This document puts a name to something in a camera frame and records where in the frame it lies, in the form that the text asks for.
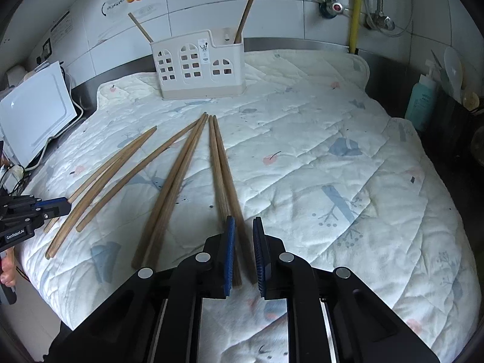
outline human hand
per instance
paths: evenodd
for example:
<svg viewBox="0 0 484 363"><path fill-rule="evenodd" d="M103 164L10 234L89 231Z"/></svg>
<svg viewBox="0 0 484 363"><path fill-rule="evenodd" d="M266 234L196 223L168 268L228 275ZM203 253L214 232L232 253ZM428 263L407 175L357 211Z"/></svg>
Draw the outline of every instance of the human hand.
<svg viewBox="0 0 484 363"><path fill-rule="evenodd" d="M2 258L2 273L0 274L0 282L6 286L15 286L15 259L14 247L5 251L6 256Z"/></svg>

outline sticker on basket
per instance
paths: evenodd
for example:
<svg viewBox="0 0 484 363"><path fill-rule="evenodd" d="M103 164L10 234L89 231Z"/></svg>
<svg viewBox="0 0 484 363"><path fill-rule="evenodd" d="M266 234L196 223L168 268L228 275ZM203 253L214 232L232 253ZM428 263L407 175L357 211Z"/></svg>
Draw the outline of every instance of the sticker on basket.
<svg viewBox="0 0 484 363"><path fill-rule="evenodd" d="M200 62L202 64L210 64L208 39L198 40L198 50L200 51Z"/></svg>

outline wall notice label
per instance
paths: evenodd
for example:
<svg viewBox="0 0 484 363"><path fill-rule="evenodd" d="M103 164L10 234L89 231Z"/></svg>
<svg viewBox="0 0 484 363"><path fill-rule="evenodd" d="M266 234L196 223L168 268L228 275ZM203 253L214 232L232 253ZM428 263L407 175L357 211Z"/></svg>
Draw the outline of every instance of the wall notice label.
<svg viewBox="0 0 484 363"><path fill-rule="evenodd" d="M198 50L200 53L200 62L202 64L210 64L208 39L204 38L202 40L198 40Z"/></svg>
<svg viewBox="0 0 484 363"><path fill-rule="evenodd" d="M72 15L67 11L64 16L50 29L50 42L55 45L74 29Z"/></svg>

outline yellow pipe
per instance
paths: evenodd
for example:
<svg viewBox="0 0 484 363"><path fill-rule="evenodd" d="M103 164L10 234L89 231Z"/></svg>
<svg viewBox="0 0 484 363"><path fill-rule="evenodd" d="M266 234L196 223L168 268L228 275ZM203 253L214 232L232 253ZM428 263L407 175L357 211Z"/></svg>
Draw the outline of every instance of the yellow pipe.
<svg viewBox="0 0 484 363"><path fill-rule="evenodd" d="M349 31L349 52L355 54L356 42L358 41L358 29L360 28L361 1L355 0L353 4L352 26Z"/></svg>

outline white plastic basket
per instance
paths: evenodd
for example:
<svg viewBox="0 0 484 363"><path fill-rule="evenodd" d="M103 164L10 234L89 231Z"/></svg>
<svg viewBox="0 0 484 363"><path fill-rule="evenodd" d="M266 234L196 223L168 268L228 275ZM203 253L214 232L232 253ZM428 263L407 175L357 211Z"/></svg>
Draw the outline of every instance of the white plastic basket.
<svg viewBox="0 0 484 363"><path fill-rule="evenodd" d="M244 41L236 28L202 30L151 43L165 99L216 98L244 92Z"/></svg>

